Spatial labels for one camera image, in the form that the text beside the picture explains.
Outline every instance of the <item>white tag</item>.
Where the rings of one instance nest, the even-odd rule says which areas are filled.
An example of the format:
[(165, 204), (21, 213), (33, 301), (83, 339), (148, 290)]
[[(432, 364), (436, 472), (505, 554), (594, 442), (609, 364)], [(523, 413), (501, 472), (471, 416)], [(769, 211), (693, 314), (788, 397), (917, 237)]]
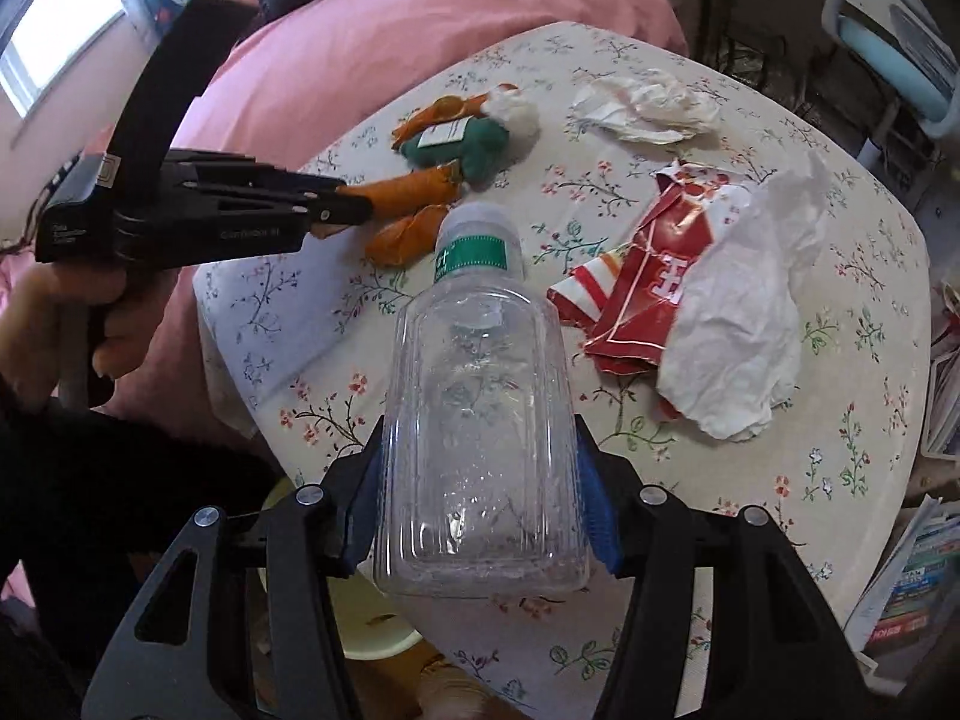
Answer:
[(117, 177), (118, 167), (120, 167), (120, 157), (104, 154), (104, 161), (100, 163), (100, 171), (97, 173), (97, 185), (110, 189), (114, 178)]
[(462, 141), (464, 133), (467, 132), (467, 122), (472, 119), (467, 116), (465, 119), (456, 119), (455, 122), (446, 124), (434, 124), (433, 127), (427, 127), (421, 132), (418, 146), (441, 146), (443, 143), (457, 143)]

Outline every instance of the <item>pink blanket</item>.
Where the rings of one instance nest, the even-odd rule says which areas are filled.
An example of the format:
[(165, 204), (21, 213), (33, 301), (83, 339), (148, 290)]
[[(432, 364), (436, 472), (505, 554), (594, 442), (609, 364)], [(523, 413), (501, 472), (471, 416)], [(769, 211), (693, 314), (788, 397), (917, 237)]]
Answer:
[[(176, 145), (298, 169), (421, 81), (558, 20), (686, 52), (666, 0), (315, 1), (232, 52), (190, 108)], [(191, 276), (192, 269), (181, 274), (147, 361), (117, 383), (107, 410), (175, 436), (235, 445), (239, 437), (213, 418), (206, 398)]]

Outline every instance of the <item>chair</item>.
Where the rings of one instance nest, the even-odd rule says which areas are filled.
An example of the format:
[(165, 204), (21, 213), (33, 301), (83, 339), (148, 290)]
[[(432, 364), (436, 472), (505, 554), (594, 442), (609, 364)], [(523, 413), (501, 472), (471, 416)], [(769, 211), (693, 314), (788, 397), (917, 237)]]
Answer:
[[(896, 93), (918, 114), (920, 127), (937, 143), (947, 158), (960, 162), (960, 71), (953, 56), (944, 52), (930, 33), (939, 37), (939, 29), (920, 0), (901, 0), (916, 17), (911, 19), (899, 9), (901, 23), (912, 23), (910, 33), (914, 40), (899, 35), (901, 45), (925, 70), (904, 56), (898, 49), (870, 32), (865, 26), (840, 15), (847, 0), (827, 0), (821, 17), (824, 30), (839, 45), (859, 56), (872, 70), (889, 83)], [(939, 72), (949, 68), (954, 76), (946, 78)], [(858, 162), (871, 169), (880, 159), (882, 140), (889, 129), (891, 117), (874, 138), (867, 139), (857, 158)]]

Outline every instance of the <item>silver bolt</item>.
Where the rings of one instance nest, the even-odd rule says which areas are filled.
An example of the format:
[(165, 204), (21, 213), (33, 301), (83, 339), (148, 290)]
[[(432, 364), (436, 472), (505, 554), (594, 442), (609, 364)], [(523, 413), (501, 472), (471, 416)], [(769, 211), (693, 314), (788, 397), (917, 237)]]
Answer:
[(743, 512), (743, 518), (751, 525), (760, 527), (760, 525), (767, 524), (770, 520), (770, 515), (758, 506), (748, 506), (746, 511)]
[(212, 506), (205, 506), (193, 515), (193, 521), (200, 528), (209, 528), (214, 522), (220, 519), (220, 513)]
[(666, 503), (666, 490), (656, 485), (647, 485), (640, 490), (640, 500), (647, 506), (661, 506)]
[(323, 500), (323, 490), (318, 485), (306, 485), (296, 491), (296, 502), (301, 506), (313, 506)]

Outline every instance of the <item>pink wall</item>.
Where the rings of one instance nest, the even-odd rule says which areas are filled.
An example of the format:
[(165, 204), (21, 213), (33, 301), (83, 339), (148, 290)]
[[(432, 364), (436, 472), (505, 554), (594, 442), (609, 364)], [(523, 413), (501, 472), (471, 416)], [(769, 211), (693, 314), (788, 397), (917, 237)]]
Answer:
[(0, 91), (0, 238), (17, 238), (56, 169), (116, 121), (147, 61), (133, 26), (117, 20), (67, 69), (24, 121)]

